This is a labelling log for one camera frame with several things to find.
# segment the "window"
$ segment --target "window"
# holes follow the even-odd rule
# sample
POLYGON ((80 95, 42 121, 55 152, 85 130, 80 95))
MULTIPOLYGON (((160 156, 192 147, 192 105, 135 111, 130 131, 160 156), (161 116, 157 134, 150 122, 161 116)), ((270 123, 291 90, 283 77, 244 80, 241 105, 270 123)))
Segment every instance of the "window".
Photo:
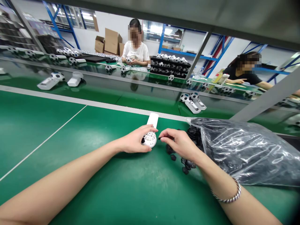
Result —
MULTIPOLYGON (((163 31, 163 23, 143 21, 144 40, 160 41, 163 31)), ((180 45, 184 29, 167 25, 165 28, 164 43, 180 45)))
MULTIPOLYGON (((58 5, 52 3, 51 7, 54 15, 58 9, 58 5)), ((73 27, 99 31, 96 14, 94 10, 83 9, 83 8, 78 8, 73 6, 65 6, 65 7, 73 27)), ((57 13, 55 22, 69 25, 66 14, 62 7, 59 9, 57 13)))

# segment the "person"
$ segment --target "person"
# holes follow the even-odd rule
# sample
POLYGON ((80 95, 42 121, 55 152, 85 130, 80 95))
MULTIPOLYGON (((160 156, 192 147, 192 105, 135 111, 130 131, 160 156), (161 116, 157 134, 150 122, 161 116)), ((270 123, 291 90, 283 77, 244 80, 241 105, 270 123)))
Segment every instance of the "person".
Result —
MULTIPOLYGON (((143 136, 150 131, 158 132, 152 124, 141 126, 35 182, 0 206, 0 224, 50 223, 114 155, 120 152, 150 152, 149 146, 141 144, 143 136)), ((158 139, 170 145, 181 157, 194 162, 218 198, 229 199, 236 195, 238 188, 233 178, 200 151, 185 131, 168 128, 160 133, 158 139)), ((232 224, 281 224, 243 187, 236 201, 219 203, 232 224)))
POLYGON ((142 27, 138 19, 132 19, 129 23, 129 41, 124 45, 122 62, 128 65, 148 66, 150 57, 147 45, 142 42, 142 27))
MULTIPOLYGON (((256 85, 265 90, 272 88, 272 84, 262 81, 256 74, 252 73, 252 68, 260 61, 260 58, 261 54, 257 52, 240 54, 236 57, 223 71, 223 74, 229 74, 227 83, 243 84, 249 82, 251 85, 256 85)), ((300 96, 300 90, 296 91, 294 95, 300 96)))

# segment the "water bottle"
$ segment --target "water bottle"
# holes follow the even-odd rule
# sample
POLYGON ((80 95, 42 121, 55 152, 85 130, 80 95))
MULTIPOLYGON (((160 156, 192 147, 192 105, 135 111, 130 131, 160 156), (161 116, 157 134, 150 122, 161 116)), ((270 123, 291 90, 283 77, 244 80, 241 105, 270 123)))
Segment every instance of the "water bottle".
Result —
POLYGON ((202 77, 203 69, 204 67, 201 67, 201 69, 197 73, 195 73, 194 79, 199 80, 202 77))

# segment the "gray metal beam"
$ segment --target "gray metal beam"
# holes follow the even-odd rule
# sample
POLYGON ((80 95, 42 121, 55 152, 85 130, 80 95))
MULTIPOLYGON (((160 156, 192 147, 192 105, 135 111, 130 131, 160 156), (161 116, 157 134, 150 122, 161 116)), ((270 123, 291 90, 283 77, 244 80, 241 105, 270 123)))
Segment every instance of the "gray metal beam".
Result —
POLYGON ((42 51, 43 53, 46 53, 44 47, 40 43, 40 41, 37 39, 33 29, 31 28, 30 24, 28 21, 25 19, 22 10, 18 7, 18 1, 16 0, 7 0, 9 5, 13 8, 17 16, 19 17, 20 21, 24 25, 25 29, 28 31, 30 37, 32 38, 34 44, 42 51))
POLYGON ((293 94, 300 88, 300 68, 286 76, 266 93, 247 105, 237 114, 230 118, 235 121, 249 121, 276 103, 293 94))
POLYGON ((205 46, 206 46, 206 44, 207 44, 207 42, 208 42, 211 35, 212 35, 211 31, 206 32, 206 35, 205 35, 205 37, 202 41, 202 45, 201 45, 197 55, 194 58, 193 64, 191 65, 191 68, 190 68, 189 72, 187 73, 186 80, 191 77, 191 74, 192 74, 192 72, 193 72, 193 70, 194 70, 194 68, 195 68, 195 66, 196 66, 196 64, 197 64, 197 62, 198 62, 198 60, 199 60, 199 58, 200 58, 200 56, 201 56, 201 54, 202 54, 202 52, 203 52, 203 50, 204 50, 204 48, 205 48, 205 46))

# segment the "silver bracelet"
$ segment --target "silver bracelet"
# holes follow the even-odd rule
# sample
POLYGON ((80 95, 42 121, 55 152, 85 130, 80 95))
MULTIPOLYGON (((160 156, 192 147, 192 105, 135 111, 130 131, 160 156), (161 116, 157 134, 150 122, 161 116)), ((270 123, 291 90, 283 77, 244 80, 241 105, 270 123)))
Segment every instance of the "silver bracelet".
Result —
POLYGON ((232 203, 232 202, 236 201, 236 200, 240 197, 240 195, 241 195, 241 186, 240 186, 239 182, 238 182, 236 179, 234 179, 234 181, 237 183, 237 194, 236 194, 233 198, 227 199, 227 200, 223 200, 223 199, 220 199, 218 196, 216 196, 216 194, 215 194, 213 191, 211 191, 211 192, 212 192, 212 195, 213 195, 219 202, 223 202, 223 203, 232 203))

